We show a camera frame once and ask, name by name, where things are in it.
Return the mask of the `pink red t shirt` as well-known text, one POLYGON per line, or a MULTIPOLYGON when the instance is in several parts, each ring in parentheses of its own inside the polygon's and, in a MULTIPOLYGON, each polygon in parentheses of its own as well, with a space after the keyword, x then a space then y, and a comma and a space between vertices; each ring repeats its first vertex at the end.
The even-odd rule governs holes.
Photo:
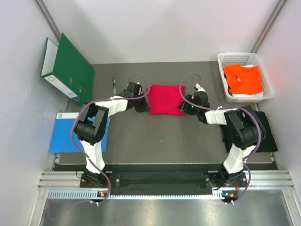
POLYGON ((185 90, 185 86, 153 84, 148 93, 149 113, 184 116, 178 107, 183 103, 180 91, 185 96, 185 90))

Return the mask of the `black t shirt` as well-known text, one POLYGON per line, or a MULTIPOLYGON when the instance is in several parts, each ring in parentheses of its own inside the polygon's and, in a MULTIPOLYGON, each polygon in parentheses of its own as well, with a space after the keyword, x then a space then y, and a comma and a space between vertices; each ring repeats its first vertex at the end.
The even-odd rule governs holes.
MULTIPOLYGON (((245 108, 256 119, 261 130, 261 143, 257 153, 277 152, 278 148, 272 135, 267 116, 264 112, 255 111, 250 106, 245 108)), ((238 147, 245 150, 258 142, 258 130, 249 115, 241 110, 225 113, 227 125, 221 125, 222 141, 227 152, 238 147)))

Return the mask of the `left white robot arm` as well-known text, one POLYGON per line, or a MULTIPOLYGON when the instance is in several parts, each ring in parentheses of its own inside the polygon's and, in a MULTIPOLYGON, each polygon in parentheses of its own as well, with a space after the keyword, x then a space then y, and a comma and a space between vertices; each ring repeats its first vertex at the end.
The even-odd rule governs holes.
POLYGON ((72 133, 80 140, 83 147, 75 146, 85 155, 87 162, 80 187, 97 188, 110 184, 108 176, 103 172, 105 162, 102 140, 110 117, 131 108, 139 113, 149 111, 140 83, 129 82, 121 95, 89 103, 78 114, 72 133))

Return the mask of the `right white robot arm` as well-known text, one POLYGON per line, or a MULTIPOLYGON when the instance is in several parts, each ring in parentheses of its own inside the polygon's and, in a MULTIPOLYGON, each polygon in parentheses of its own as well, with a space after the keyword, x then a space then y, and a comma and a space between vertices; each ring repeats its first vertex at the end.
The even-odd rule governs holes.
POLYGON ((207 93, 202 87, 196 88, 193 95, 180 95, 183 98, 183 103, 178 107, 180 111, 197 116, 204 124, 216 124, 225 129, 223 137, 230 143, 230 152, 217 176, 211 177, 208 184, 217 189, 231 186, 241 175, 248 156, 256 152, 266 137, 266 129, 257 112, 249 105, 211 108, 207 93))

